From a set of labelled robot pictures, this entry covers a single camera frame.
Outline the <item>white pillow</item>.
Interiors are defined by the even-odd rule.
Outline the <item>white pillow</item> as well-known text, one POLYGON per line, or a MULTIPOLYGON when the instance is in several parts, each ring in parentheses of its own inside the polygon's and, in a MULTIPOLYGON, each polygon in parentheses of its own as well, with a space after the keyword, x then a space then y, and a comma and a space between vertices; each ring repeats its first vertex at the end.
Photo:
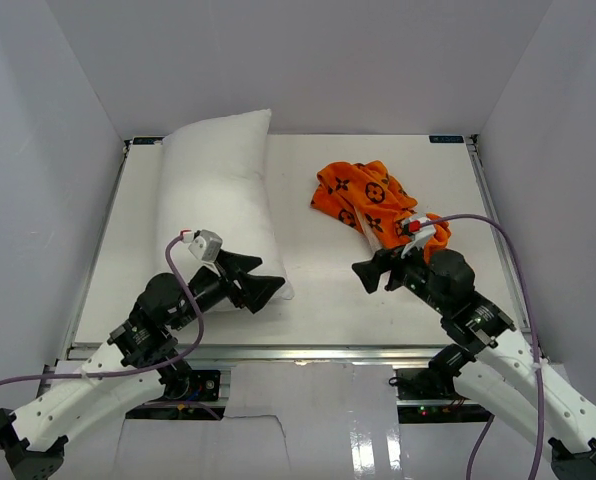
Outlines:
POLYGON ((257 275, 286 278, 272 225, 266 175, 269 109, 183 126, 163 140, 153 261, 158 273, 173 262, 185 279, 201 263, 184 246, 166 246, 184 229, 208 230, 223 249, 259 257, 257 275))

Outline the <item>orange patterned pillowcase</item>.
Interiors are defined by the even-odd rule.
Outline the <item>orange patterned pillowcase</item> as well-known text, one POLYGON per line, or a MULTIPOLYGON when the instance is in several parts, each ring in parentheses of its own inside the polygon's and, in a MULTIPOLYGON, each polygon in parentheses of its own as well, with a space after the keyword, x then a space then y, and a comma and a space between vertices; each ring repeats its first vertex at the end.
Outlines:
POLYGON ((382 162, 334 162, 318 172, 317 180, 313 209, 358 232, 367 225, 386 249, 411 241, 402 221, 416 213, 418 202, 382 162))

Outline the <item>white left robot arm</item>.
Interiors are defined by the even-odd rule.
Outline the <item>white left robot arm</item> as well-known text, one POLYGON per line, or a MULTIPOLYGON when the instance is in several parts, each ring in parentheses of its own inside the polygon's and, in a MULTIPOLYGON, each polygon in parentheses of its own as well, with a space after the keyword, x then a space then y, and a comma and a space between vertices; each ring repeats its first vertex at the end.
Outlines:
POLYGON ((0 409, 0 447, 17 479, 47 479, 65 450, 95 426, 152 400, 179 401, 202 390, 202 378, 178 354, 173 333, 224 300, 252 313, 284 285, 256 275, 258 257, 220 251, 187 283, 153 276, 128 318, 75 371, 36 400, 0 409))

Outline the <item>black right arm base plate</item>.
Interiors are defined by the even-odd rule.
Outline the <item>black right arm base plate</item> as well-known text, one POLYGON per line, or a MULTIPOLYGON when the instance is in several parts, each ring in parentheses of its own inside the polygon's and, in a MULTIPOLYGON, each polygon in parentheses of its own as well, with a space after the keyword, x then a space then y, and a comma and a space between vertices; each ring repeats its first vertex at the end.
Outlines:
POLYGON ((468 400, 454 387, 454 378, 449 374, 430 368, 397 369, 388 384, 397 390, 399 400, 445 400, 451 405, 468 400))

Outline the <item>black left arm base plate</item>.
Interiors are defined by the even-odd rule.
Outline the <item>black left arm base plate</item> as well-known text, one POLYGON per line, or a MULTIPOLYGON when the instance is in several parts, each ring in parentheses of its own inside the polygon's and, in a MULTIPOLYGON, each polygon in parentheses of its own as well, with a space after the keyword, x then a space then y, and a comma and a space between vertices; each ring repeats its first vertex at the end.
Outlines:
POLYGON ((205 402, 219 398, 221 372, 192 370, 167 386, 164 398, 173 401, 205 402))

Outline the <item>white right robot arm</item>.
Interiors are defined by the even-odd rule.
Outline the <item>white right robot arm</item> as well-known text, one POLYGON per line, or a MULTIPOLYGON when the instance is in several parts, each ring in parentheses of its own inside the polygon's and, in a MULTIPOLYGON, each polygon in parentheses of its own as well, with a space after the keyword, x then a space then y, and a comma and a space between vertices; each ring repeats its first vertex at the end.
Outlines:
POLYGON ((535 441, 559 479, 596 479, 596 406, 533 349, 511 318, 475 289, 464 257, 442 250, 424 260, 419 249, 379 250, 353 264, 373 293, 383 274, 386 290, 404 287, 440 314, 451 344, 428 364, 431 390, 479 403, 535 441))

